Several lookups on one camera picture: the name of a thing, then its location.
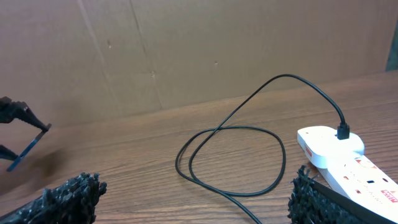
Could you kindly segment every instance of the wooden table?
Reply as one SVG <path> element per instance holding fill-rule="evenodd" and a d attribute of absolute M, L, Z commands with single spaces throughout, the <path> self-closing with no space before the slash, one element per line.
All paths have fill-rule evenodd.
<path fill-rule="evenodd" d="M 370 160 L 397 181 L 398 72 L 319 87 L 339 104 L 351 131 L 362 137 Z M 108 191 L 96 208 L 96 223 L 252 223 L 233 203 L 186 181 L 174 169 L 175 156 L 183 144 L 195 133 L 215 127 L 245 98 L 53 128 L 15 172 L 1 173 L 2 180 L 12 181 L 0 184 L 0 212 L 4 214 L 38 197 L 42 187 L 56 187 L 85 171 L 99 172 L 100 179 L 108 183 Z M 296 132 L 315 125 L 337 127 L 338 123 L 333 107 L 307 86 L 255 96 L 227 124 L 259 126 L 277 133 L 287 151 L 286 172 L 271 193 L 238 200 L 263 223 L 289 223 L 290 182 L 297 169 L 308 163 L 296 143 Z M 2 132 L 1 142 L 22 149 L 36 132 L 11 128 Z M 181 168 L 185 173 L 192 151 L 189 147 L 183 157 Z M 281 155 L 279 144 L 269 135 L 222 131 L 198 153 L 193 168 L 201 180 L 215 187 L 254 192 L 274 181 Z M 1 161 L 1 170 L 8 164 Z M 325 184 L 322 177 L 318 179 Z"/>

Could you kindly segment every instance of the white power strip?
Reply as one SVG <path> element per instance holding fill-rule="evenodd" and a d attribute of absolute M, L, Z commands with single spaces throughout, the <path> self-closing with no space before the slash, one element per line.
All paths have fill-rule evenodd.
<path fill-rule="evenodd" d="M 363 207 L 398 223 L 398 185 L 364 156 L 356 134 L 339 140 L 324 126 L 297 131 L 297 141 L 330 187 Z"/>

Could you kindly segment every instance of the connector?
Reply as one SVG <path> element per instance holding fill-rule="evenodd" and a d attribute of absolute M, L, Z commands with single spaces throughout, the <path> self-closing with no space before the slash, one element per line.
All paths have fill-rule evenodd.
<path fill-rule="evenodd" d="M 344 140 L 349 138 L 349 125 L 341 124 L 337 127 L 337 138 L 339 140 Z"/>

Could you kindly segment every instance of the black cable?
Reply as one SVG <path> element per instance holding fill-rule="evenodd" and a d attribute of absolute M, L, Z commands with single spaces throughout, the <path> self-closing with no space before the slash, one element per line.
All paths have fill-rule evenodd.
<path fill-rule="evenodd" d="M 221 122 L 217 128 L 211 128 L 211 129 L 207 129 L 204 131 L 201 131 L 199 133 L 196 133 L 196 135 L 192 136 L 192 138 L 190 138 L 187 143 L 184 144 L 184 146 L 181 148 L 180 152 L 178 152 L 177 157 L 175 158 L 175 169 L 177 170 L 178 174 L 180 174 L 183 178 L 194 182 L 198 185 L 201 185 L 202 187 L 211 190 L 213 192 L 219 193 L 220 195 L 226 197 L 228 200 L 232 201 L 233 203 L 235 203 L 239 208 L 241 208 L 244 212 L 246 212 L 256 223 L 261 223 L 260 220 L 253 215 L 253 213 L 251 213 L 244 205 L 242 205 L 241 203 L 239 203 L 235 198 L 232 198 L 233 196 L 235 197 L 252 197 L 252 196 L 258 196 L 258 195 L 262 195 L 262 194 L 266 194 L 268 192 L 270 192 L 274 187 L 276 187 L 276 185 L 278 185 L 278 183 L 280 182 L 280 180 L 282 179 L 284 172 L 285 172 L 285 167 L 286 167 L 286 152 L 285 152 L 285 147 L 283 145 L 282 140 L 280 140 L 280 138 L 278 137 L 278 135 L 276 135 L 275 133 L 268 131 L 266 129 L 262 129 L 262 128 L 257 128 L 254 126 L 227 126 L 227 127 L 222 127 L 222 125 L 225 124 L 225 122 L 227 122 L 227 120 L 230 119 L 230 117 L 232 117 L 232 115 L 235 114 L 235 112 L 237 112 L 237 110 L 239 110 L 243 105 L 245 105 L 252 97 L 254 97 L 254 95 L 256 95 L 260 90 L 262 90 L 266 85 L 268 85 L 268 83 L 274 81 L 277 78 L 281 78 L 281 77 L 291 77 L 291 78 L 295 78 L 300 80 L 301 82 L 304 82 L 305 84 L 309 85 L 310 87 L 312 87 L 315 91 L 317 91 L 319 94 L 321 94 L 321 96 L 323 96 L 337 111 L 341 123 L 339 127 L 347 127 L 348 125 L 346 124 L 346 121 L 344 119 L 344 115 L 343 112 L 341 112 L 340 108 L 337 106 L 337 104 L 328 96 L 326 95 L 321 89 L 319 89 L 317 86 L 315 86 L 314 84 L 310 83 L 309 81 L 307 81 L 306 79 L 299 77 L 297 75 L 291 75 L 291 74 L 282 74 L 282 75 L 277 75 L 274 78 L 271 78 L 270 80 L 268 80 L 268 82 L 266 82 L 265 84 L 263 84 L 260 88 L 258 88 L 251 96 L 249 96 L 249 98 L 247 98 L 243 103 L 241 103 L 230 115 L 228 115 L 223 122 Z M 280 172 L 278 177 L 276 178 L 276 180 L 266 189 L 261 190 L 259 192 L 254 192 L 254 193 L 236 193 L 236 192 L 228 192 L 228 191 L 224 191 L 224 190 L 220 190 L 217 189 L 215 187 L 212 187 L 208 184 L 203 183 L 202 181 L 199 180 L 198 177 L 195 176 L 195 174 L 193 173 L 193 169 L 192 169 L 192 162 L 193 159 L 195 158 L 196 154 L 198 153 L 198 151 L 201 149 L 201 147 L 206 144 L 206 142 L 214 136 L 214 134 L 217 131 L 222 131 L 225 129 L 252 129 L 252 130 L 257 130 L 257 131 L 262 131 L 265 133 L 268 133 L 270 135 L 272 135 L 273 137 L 275 137 L 280 144 L 280 147 L 282 149 L 282 167 L 280 168 Z M 180 157 L 182 155 L 182 153 L 187 149 L 187 147 L 189 146 L 189 144 L 191 144 L 191 142 L 198 137 L 199 135 L 209 132 L 211 131 L 211 133 L 209 134 L 209 136 L 207 136 L 207 138 L 205 140 L 203 140 L 200 145 L 195 149 L 195 151 L 192 153 L 190 159 L 189 159 L 189 163 L 188 163 L 188 167 L 189 167 L 189 172 L 191 174 L 192 177 L 189 177 L 185 174 L 183 174 L 180 169 L 178 168 L 178 163 L 180 162 Z"/>

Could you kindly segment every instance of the wood grain surface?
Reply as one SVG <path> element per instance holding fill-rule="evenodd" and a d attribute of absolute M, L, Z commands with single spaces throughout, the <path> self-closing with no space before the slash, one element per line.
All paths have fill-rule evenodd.
<path fill-rule="evenodd" d="M 398 72 L 319 84 L 339 104 L 351 131 L 362 137 L 366 155 L 395 181 L 397 85 Z M 38 197 L 41 188 L 56 187 L 85 171 L 99 172 L 100 179 L 108 183 L 108 191 L 96 208 L 96 223 L 252 223 L 233 203 L 186 181 L 174 169 L 175 156 L 183 144 L 195 133 L 215 127 L 244 99 L 54 128 L 15 172 L 5 173 L 9 162 L 0 162 L 0 215 Z M 338 123 L 333 107 L 304 85 L 255 96 L 227 125 L 259 126 L 278 134 L 287 151 L 286 172 L 271 193 L 238 200 L 263 223 L 289 223 L 286 216 L 293 188 L 290 182 L 297 169 L 308 164 L 296 143 L 296 132 L 314 125 L 337 127 Z M 18 125 L 16 121 L 1 126 L 0 141 L 21 152 L 37 130 L 16 129 Z M 189 147 L 182 159 L 185 173 L 192 151 L 193 147 Z M 264 133 L 222 131 L 198 153 L 193 168 L 202 181 L 215 187 L 253 192 L 274 181 L 281 155 L 277 141 Z M 316 175 L 316 170 L 312 170 L 312 175 Z M 322 177 L 318 180 L 325 184 Z"/>

